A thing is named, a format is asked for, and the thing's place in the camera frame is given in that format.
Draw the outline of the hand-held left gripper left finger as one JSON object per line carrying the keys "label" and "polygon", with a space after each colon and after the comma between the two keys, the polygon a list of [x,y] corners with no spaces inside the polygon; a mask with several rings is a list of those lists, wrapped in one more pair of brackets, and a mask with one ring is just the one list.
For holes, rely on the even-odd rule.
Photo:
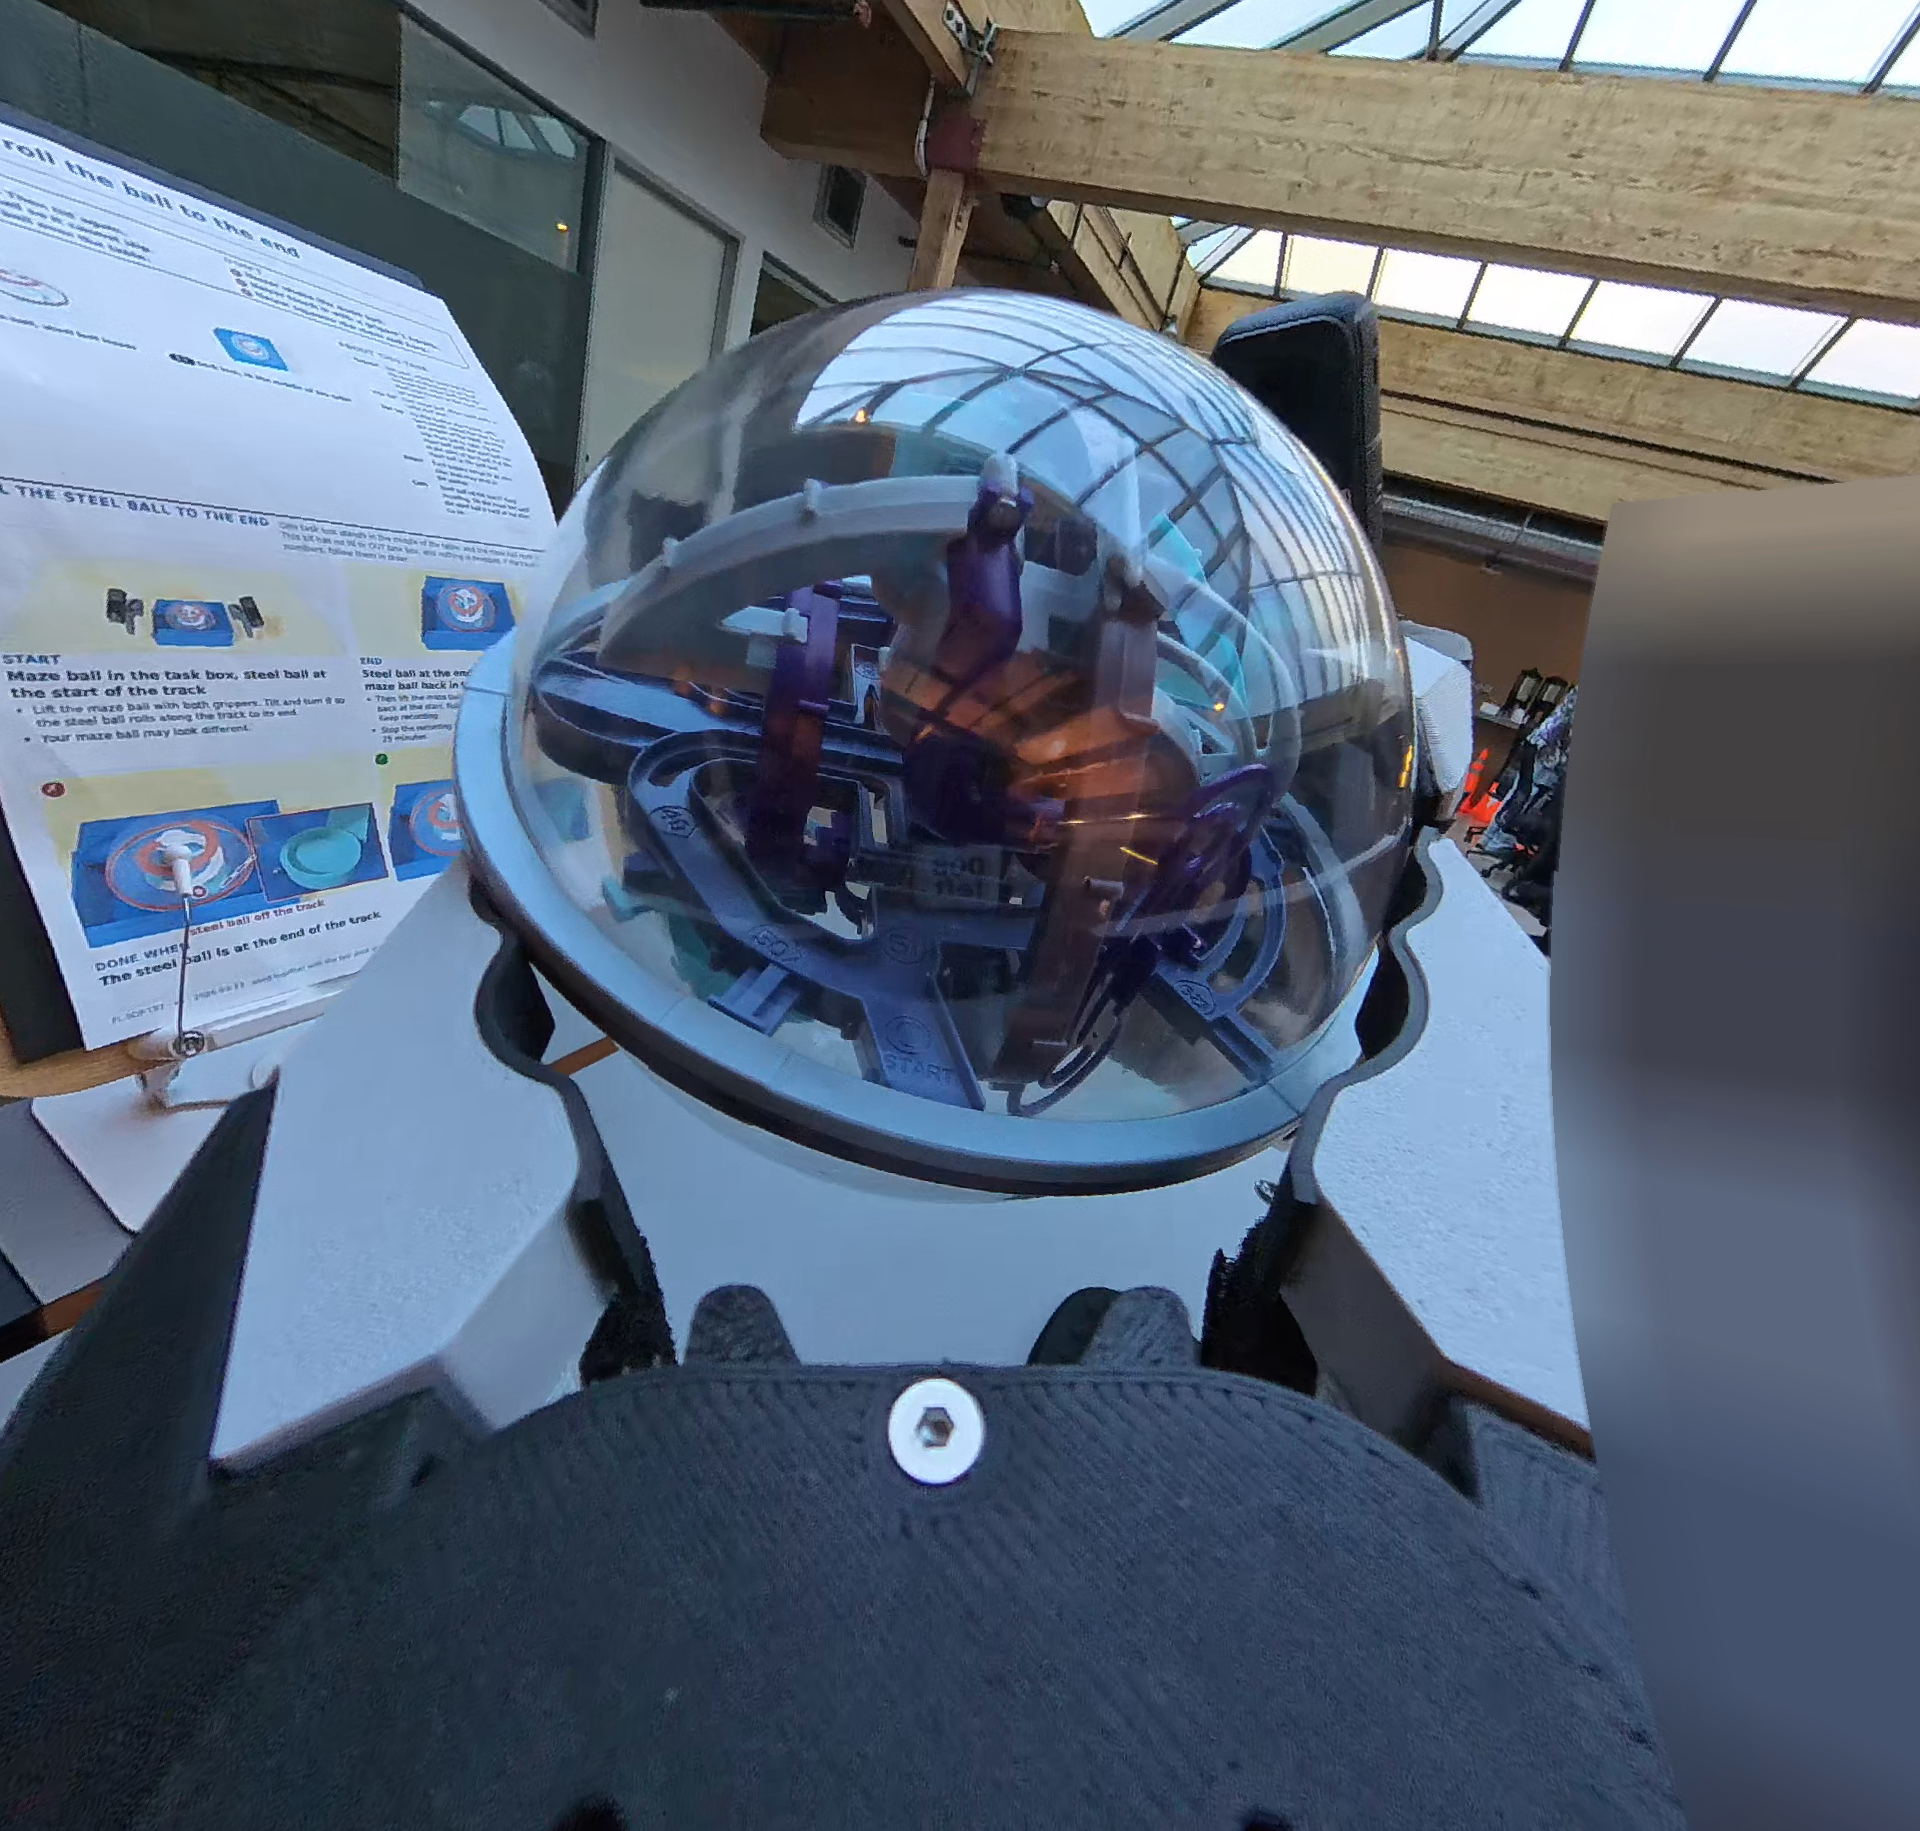
{"label": "hand-held left gripper left finger", "polygon": [[210,1456],[427,1390],[481,1430],[582,1371],[609,1304],[670,1361],[654,1258],[515,936],[436,880],[283,1057]]}

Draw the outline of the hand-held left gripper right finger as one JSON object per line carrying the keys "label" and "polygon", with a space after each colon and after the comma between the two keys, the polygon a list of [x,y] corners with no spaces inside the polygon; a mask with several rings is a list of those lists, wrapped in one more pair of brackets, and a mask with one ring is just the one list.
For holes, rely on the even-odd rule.
{"label": "hand-held left gripper right finger", "polygon": [[1324,1381],[1410,1449],[1460,1398],[1592,1459],[1548,959],[1437,834],[1414,847],[1397,905],[1361,1064],[1310,1100],[1265,1218],[1216,1258],[1203,1363],[1301,1391]]}

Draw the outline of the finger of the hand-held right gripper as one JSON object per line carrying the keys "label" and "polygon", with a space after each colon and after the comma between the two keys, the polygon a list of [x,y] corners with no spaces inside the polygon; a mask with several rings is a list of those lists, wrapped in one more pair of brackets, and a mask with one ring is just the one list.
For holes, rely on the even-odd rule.
{"label": "finger of the hand-held right gripper", "polygon": [[1448,826],[1475,764],[1475,653],[1452,630],[1404,630],[1414,713],[1413,821]]}

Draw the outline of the clear maze ball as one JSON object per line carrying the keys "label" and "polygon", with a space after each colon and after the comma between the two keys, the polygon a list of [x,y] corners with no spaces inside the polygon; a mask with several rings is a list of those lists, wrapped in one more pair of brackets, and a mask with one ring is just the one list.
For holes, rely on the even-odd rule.
{"label": "clear maze ball", "polygon": [[467,858],[672,1083],[1096,1193],[1252,1155],[1352,1059],[1406,645],[1213,358],[1010,290],[830,307],[648,411],[556,552],[467,682]]}

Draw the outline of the wooden ceiling beam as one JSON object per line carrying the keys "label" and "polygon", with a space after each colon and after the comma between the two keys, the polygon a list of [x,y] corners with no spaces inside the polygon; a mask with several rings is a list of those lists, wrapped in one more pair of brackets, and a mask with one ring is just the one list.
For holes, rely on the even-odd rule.
{"label": "wooden ceiling beam", "polygon": [[1003,34],[927,153],[993,187],[1915,317],[1915,102]]}

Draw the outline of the wooden post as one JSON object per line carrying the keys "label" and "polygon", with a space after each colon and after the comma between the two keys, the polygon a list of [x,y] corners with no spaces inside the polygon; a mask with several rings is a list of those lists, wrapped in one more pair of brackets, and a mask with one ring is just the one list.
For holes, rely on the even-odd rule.
{"label": "wooden post", "polygon": [[931,172],[921,198],[908,292],[951,287],[970,229],[972,203],[970,175],[951,168]]}

